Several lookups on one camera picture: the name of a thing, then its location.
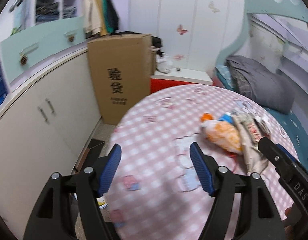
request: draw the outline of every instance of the tiled floor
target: tiled floor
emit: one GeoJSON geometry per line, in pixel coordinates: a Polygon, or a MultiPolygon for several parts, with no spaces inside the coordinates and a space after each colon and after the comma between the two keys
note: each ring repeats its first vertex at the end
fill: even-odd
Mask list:
{"type": "MultiPolygon", "coordinates": [[[[104,124],[102,121],[99,125],[99,127],[97,128],[97,130],[95,131],[94,134],[94,139],[98,139],[101,141],[105,141],[105,145],[100,153],[100,157],[102,156],[106,156],[108,154],[108,143],[111,137],[112,132],[114,131],[115,126],[114,125],[110,125],[110,124],[104,124]]],[[[105,220],[105,222],[110,221],[110,216],[109,216],[109,210],[108,207],[101,209],[103,218],[105,220]]],[[[75,225],[75,231],[76,231],[76,236],[78,239],[80,240],[86,240],[85,234],[84,234],[84,230],[83,230],[83,226],[81,224],[81,218],[78,215],[77,221],[76,221],[76,225],[75,225]]]]}

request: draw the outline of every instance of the cabinet handle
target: cabinet handle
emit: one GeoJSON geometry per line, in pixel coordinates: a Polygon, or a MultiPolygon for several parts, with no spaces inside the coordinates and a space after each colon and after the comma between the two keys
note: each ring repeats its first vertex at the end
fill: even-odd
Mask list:
{"type": "Polygon", "coordinates": [[[48,122],[48,118],[47,118],[44,110],[42,108],[40,108],[40,107],[38,107],[37,109],[41,112],[41,115],[44,117],[45,122],[48,122]]]}
{"type": "Polygon", "coordinates": [[[52,102],[48,98],[46,98],[45,101],[47,102],[47,104],[49,105],[50,109],[52,110],[52,114],[55,114],[55,109],[54,109],[54,107],[52,105],[52,102]]]}

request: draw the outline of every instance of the blue textured grip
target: blue textured grip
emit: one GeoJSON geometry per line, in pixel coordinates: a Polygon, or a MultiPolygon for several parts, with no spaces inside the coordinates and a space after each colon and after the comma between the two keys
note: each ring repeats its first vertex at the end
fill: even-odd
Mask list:
{"type": "Polygon", "coordinates": [[[203,190],[212,196],[215,192],[212,174],[193,143],[190,146],[190,157],[203,190]]]}
{"type": "Polygon", "coordinates": [[[121,147],[117,145],[114,151],[111,152],[110,158],[107,161],[107,164],[99,178],[98,193],[100,196],[108,192],[120,161],[121,161],[121,147]]]}
{"type": "Polygon", "coordinates": [[[278,148],[280,148],[283,152],[285,152],[285,154],[287,155],[287,157],[289,157],[293,162],[298,163],[298,161],[295,159],[295,157],[293,155],[291,155],[288,150],[286,150],[282,145],[280,145],[279,143],[276,144],[276,146],[278,148]]]}

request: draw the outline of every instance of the pink checkered tablecloth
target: pink checkered tablecloth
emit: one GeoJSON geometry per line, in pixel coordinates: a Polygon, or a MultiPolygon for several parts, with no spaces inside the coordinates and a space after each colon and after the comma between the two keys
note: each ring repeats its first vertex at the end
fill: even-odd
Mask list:
{"type": "MultiPolygon", "coordinates": [[[[204,192],[190,160],[197,142],[219,166],[244,174],[241,156],[231,158],[200,134],[200,117],[215,119],[238,109],[264,117],[272,141],[297,157],[279,123],[253,101],[229,90],[206,85],[183,85],[158,91],[140,101],[123,117],[110,140],[122,148],[121,163],[106,197],[112,222],[122,240],[198,239],[214,199],[204,192]]],[[[270,163],[261,174],[281,218],[293,203],[278,183],[270,163]]],[[[225,239],[232,239],[239,211],[236,194],[225,239]]]]}

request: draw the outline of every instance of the gray pillow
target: gray pillow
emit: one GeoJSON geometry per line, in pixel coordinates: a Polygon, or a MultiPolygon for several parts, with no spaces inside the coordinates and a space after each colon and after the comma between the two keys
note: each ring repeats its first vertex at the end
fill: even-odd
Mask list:
{"type": "Polygon", "coordinates": [[[238,86],[240,83],[244,84],[243,88],[238,87],[239,91],[245,91],[244,96],[247,96],[260,106],[269,107],[283,114],[290,112],[295,98],[295,91],[292,84],[285,77],[274,74],[261,63],[243,56],[230,56],[227,58],[227,64],[230,66],[231,73],[234,71],[239,72],[249,83],[250,92],[247,90],[246,82],[238,80],[239,75],[233,75],[238,86]]]}

